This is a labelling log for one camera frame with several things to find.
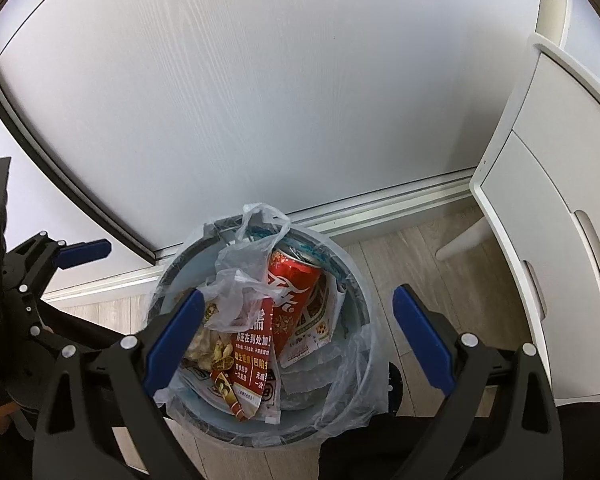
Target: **trash can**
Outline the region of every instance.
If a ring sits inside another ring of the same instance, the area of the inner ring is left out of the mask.
[[[177,254],[152,296],[148,320],[170,312],[181,291],[200,286],[215,275],[219,251],[235,242],[241,222],[242,217],[236,216],[205,225],[203,237]],[[262,238],[274,234],[273,229],[250,226],[248,235]],[[384,314],[360,270],[340,246],[309,229],[291,225],[283,242],[298,251],[310,252],[346,288],[337,340],[298,361],[300,366],[293,370],[294,374],[301,374],[298,377],[303,377],[304,372],[304,377],[321,378],[326,384],[303,395],[287,395],[283,377],[282,415],[280,424],[274,426],[256,420],[239,422],[219,411],[182,380],[179,370],[162,398],[168,414],[183,427],[193,427],[218,442],[243,447],[298,442],[317,445],[329,436],[364,426],[371,416],[387,411],[388,356],[378,337],[378,320]]]

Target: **white furniture leg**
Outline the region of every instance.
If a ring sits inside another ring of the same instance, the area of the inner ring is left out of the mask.
[[[480,243],[488,240],[488,238],[491,236],[493,236],[493,231],[491,231],[489,222],[483,216],[464,233],[459,234],[447,245],[440,247],[436,252],[436,258],[440,262],[446,260],[452,256],[456,256],[456,254],[480,245]]]

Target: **wooden floor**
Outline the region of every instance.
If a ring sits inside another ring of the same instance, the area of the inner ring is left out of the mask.
[[[381,324],[390,360],[400,367],[406,387],[399,415],[433,416],[442,394],[429,386],[420,365],[391,314],[394,288],[410,283],[431,310],[443,312],[462,331],[486,344],[517,348],[531,341],[520,297],[495,238],[439,262],[438,248],[477,221],[477,207],[346,248],[384,309]],[[76,316],[122,333],[142,328],[144,298],[67,309]],[[487,416],[493,391],[486,390],[478,415]],[[178,424],[170,427],[187,455],[208,480],[311,480],[318,476],[318,449],[275,451],[226,450]],[[115,430],[130,465],[142,468],[124,428]]]

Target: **blue rubber pad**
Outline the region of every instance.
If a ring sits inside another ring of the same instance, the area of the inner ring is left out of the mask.
[[[82,242],[61,249],[56,256],[56,265],[59,269],[70,269],[106,258],[110,252],[111,242],[105,238],[93,242]]]
[[[456,385],[451,354],[426,315],[403,286],[394,291],[394,316],[429,384],[448,396]]]
[[[166,388],[205,315],[205,298],[192,290],[146,356],[142,387],[147,395]]]

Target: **baseboard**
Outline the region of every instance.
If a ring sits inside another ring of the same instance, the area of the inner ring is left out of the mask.
[[[473,170],[456,171],[292,213],[294,223],[327,234],[347,246],[471,207]],[[57,308],[112,301],[154,290],[178,251],[157,253],[154,267],[56,290],[42,299]]]

